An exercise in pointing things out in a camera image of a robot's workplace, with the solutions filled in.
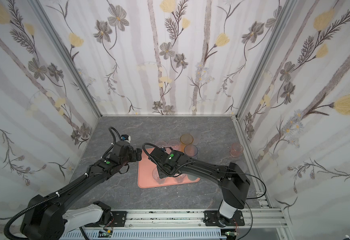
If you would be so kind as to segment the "teal frosted glass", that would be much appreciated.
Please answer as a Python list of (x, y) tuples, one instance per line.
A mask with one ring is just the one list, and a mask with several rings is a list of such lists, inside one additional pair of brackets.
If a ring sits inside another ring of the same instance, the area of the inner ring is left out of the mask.
[(200, 178), (195, 177), (195, 176), (192, 176), (192, 175), (188, 175), (188, 179), (189, 179), (189, 181), (192, 181), (192, 182), (195, 182), (195, 181), (199, 181), (199, 180), (200, 180)]

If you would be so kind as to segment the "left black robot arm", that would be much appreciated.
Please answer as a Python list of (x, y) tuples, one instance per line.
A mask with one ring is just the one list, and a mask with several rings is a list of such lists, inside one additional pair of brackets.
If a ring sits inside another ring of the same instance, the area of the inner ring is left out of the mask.
[(81, 197), (99, 184), (107, 181), (129, 163), (142, 160), (142, 150), (130, 143), (119, 141), (107, 154), (90, 165), (86, 172), (67, 186), (42, 197), (34, 197), (29, 206), (35, 206), (24, 214), (20, 232), (30, 240), (58, 240), (68, 229), (63, 215)]

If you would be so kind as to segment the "clear round glass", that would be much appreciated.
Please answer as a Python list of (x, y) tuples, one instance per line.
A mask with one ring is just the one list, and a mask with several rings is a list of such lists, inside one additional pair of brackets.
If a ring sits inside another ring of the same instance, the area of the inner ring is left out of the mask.
[(171, 147), (174, 150), (179, 150), (180, 146), (181, 146), (181, 144), (177, 140), (171, 140), (168, 142), (168, 147)]

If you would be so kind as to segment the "pink plastic tray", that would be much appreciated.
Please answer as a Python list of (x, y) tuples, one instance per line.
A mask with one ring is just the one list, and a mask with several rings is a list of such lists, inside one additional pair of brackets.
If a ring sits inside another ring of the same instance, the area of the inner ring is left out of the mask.
[(153, 162), (151, 162), (148, 158), (148, 156), (142, 152), (142, 160), (139, 162), (139, 168), (138, 168), (138, 186), (141, 189), (149, 189), (149, 188), (159, 188), (159, 187), (167, 187), (167, 186), (174, 186), (174, 185), (184, 185), (184, 184), (192, 184), (197, 183), (199, 181), (189, 181), (188, 175), (186, 175), (186, 178), (184, 181), (180, 184), (177, 184), (174, 181), (174, 178), (166, 178), (166, 181), (162, 185), (158, 185), (154, 179), (152, 178), (152, 171), (153, 169), (157, 167)]

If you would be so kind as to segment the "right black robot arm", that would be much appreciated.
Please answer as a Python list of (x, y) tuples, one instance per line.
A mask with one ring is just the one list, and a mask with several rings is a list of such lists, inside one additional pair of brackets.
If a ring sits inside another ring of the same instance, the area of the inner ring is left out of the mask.
[(235, 163), (227, 166), (214, 165), (173, 149), (170, 153), (167, 153), (165, 148), (157, 147), (150, 152), (146, 149), (143, 151), (157, 166), (161, 178), (176, 178), (178, 175), (187, 174), (211, 181), (221, 188), (223, 200), (219, 206), (217, 219), (214, 220), (215, 226), (228, 226), (236, 211), (244, 209), (251, 182)]

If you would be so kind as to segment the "yellow transparent glass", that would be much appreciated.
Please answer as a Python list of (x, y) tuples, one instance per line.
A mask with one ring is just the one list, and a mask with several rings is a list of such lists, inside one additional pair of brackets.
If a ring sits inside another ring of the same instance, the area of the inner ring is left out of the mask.
[(191, 145), (194, 142), (194, 138), (191, 134), (183, 134), (180, 137), (180, 151), (183, 152), (185, 147)]

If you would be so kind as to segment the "blue frosted glass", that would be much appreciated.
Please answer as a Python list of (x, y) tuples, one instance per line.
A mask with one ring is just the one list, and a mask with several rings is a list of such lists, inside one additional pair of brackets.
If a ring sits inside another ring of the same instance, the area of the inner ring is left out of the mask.
[(195, 145), (192, 145), (192, 144), (187, 145), (184, 148), (184, 153), (188, 157), (193, 158), (193, 159), (197, 158), (198, 152), (199, 152), (198, 148)]

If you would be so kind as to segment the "clear tall faceted glass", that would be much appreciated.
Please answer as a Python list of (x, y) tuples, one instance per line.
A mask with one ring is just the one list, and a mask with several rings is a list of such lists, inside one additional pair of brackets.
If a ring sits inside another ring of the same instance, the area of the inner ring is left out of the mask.
[(157, 167), (155, 167), (152, 171), (152, 178), (158, 185), (162, 185), (165, 183), (167, 177), (161, 178)]

